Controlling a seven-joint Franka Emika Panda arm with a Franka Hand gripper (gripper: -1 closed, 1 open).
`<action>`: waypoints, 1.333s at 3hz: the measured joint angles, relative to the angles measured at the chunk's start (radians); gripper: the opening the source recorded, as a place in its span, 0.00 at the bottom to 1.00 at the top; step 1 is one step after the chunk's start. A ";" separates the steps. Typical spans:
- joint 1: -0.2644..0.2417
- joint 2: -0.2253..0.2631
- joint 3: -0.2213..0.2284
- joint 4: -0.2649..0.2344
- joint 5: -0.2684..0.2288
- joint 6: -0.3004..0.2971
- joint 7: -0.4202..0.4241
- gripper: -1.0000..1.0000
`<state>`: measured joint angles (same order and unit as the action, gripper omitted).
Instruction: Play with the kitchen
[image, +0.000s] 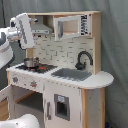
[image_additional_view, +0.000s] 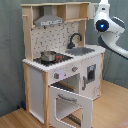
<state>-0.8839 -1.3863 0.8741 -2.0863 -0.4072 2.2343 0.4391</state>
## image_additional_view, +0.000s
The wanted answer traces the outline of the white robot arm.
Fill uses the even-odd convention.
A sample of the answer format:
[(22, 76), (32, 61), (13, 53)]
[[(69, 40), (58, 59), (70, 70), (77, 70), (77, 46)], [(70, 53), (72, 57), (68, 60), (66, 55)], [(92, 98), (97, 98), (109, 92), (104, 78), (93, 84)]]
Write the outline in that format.
[(128, 51), (119, 47), (116, 42), (125, 31), (125, 23), (117, 17), (109, 17), (110, 4), (101, 0), (94, 16), (95, 29), (101, 33), (99, 44), (128, 60)]

